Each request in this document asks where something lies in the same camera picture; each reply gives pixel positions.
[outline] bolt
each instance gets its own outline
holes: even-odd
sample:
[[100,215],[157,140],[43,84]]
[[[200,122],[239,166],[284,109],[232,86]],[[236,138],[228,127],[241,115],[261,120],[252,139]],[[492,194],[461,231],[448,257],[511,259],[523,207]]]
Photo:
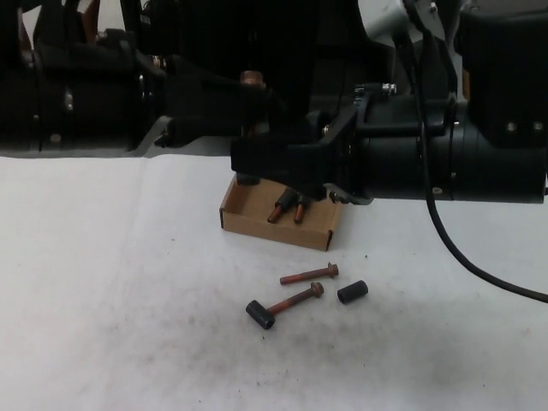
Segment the bolt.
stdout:
[[515,124],[514,122],[509,122],[506,125],[506,131],[508,131],[509,133],[515,133],[516,130],[517,130],[517,124]]
[[297,211],[295,212],[295,218],[293,219],[295,224],[302,224],[305,219],[305,213],[311,203],[312,201],[308,197],[302,194],[299,195],[299,199],[297,200]]
[[69,89],[65,92],[65,110],[68,112],[72,112],[74,110],[74,98]]
[[296,274],[294,276],[282,277],[280,278],[280,284],[287,285],[293,283],[300,283],[302,281],[310,281],[315,278],[321,277],[331,277],[335,278],[339,275],[339,267],[336,264],[329,263],[327,268],[322,268],[321,270],[314,270],[303,272],[301,274]]
[[282,311],[287,310],[297,304],[301,304],[303,301],[308,300],[309,298],[316,297],[319,298],[324,293],[324,286],[321,283],[312,283],[310,284],[310,289],[303,291],[297,295],[294,295],[291,298],[288,298],[286,301],[277,303],[275,306],[272,306],[268,309],[268,312],[272,315],[277,315]]
[[257,301],[251,301],[247,304],[246,313],[248,313],[252,319],[254,319],[257,324],[263,327],[265,330],[272,328],[276,319],[275,315],[281,313],[282,311],[287,310],[292,306],[302,303],[303,301],[308,300],[309,298],[316,297],[319,298],[324,293],[324,287],[320,283],[312,283],[310,289],[299,293],[286,301],[282,301],[275,306],[272,306],[268,309],[261,306]]
[[97,33],[97,36],[95,36],[95,41],[101,41],[106,39],[107,35],[105,32],[99,32]]
[[247,70],[240,74],[240,83],[248,84],[249,86],[257,86],[261,89],[266,88],[265,78],[260,71]]
[[394,96],[397,94],[397,85],[396,84],[390,84],[390,83],[384,83],[383,84],[383,93],[387,94],[389,96]]
[[277,223],[277,220],[279,220],[285,212],[289,211],[289,209],[295,205],[298,198],[299,194],[297,194],[297,192],[295,192],[291,188],[286,188],[283,194],[274,204],[274,211],[271,213],[266,221],[268,221],[270,224]]

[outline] black rubber cap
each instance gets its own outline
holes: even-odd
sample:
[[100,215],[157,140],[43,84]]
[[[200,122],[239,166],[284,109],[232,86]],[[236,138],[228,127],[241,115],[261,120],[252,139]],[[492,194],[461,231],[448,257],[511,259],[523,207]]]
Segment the black rubber cap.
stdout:
[[298,199],[299,194],[295,190],[286,188],[282,196],[277,199],[276,207],[280,206],[283,212],[287,212],[297,203]]
[[359,281],[358,283],[349,285],[344,289],[339,289],[337,291],[337,295],[342,304],[349,304],[350,302],[356,301],[367,295],[368,292],[369,288],[367,287],[367,284],[364,281]]
[[246,313],[251,315],[251,318],[257,322],[265,330],[272,328],[276,320],[270,312],[261,306],[257,301],[251,301],[247,304]]

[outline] black cylinder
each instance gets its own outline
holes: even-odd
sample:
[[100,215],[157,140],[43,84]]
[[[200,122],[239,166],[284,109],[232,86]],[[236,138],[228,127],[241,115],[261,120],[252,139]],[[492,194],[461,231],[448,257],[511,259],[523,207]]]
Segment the black cylinder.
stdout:
[[246,313],[248,313],[251,318],[265,330],[272,328],[276,322],[274,316],[257,301],[251,301],[247,304]]
[[[546,146],[501,146],[469,118],[466,104],[460,104],[455,114],[448,113],[445,134],[430,138],[430,175],[437,200],[544,202]],[[418,137],[366,137],[360,149],[365,198],[425,198]]]
[[367,295],[367,293],[369,293],[369,288],[367,287],[367,284],[365,283],[365,281],[360,280],[358,283],[349,285],[344,289],[339,289],[337,291],[337,296],[339,297],[339,301],[342,304],[349,304]]
[[450,163],[454,200],[544,202],[546,147],[499,146],[482,135],[468,115],[461,115],[451,137]]

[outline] white surface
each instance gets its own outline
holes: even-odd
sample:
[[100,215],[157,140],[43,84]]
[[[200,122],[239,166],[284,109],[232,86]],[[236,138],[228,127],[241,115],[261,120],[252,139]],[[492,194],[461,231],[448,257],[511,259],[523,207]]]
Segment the white surface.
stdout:
[[[320,253],[223,232],[231,177],[226,158],[0,161],[0,409],[545,409],[548,307],[465,272],[424,204],[349,206]],[[441,208],[474,261],[548,290],[547,207]],[[340,278],[272,330],[244,312],[328,261]]]

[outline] small cardboard box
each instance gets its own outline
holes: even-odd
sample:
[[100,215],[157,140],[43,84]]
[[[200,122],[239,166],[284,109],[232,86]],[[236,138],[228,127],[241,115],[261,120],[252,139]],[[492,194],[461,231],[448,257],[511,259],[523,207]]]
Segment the small cardboard box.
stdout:
[[221,227],[233,233],[327,251],[343,205],[330,200],[312,203],[301,225],[293,221],[295,210],[270,224],[266,219],[283,190],[285,186],[277,182],[263,180],[256,186],[241,186],[234,178],[220,208]]

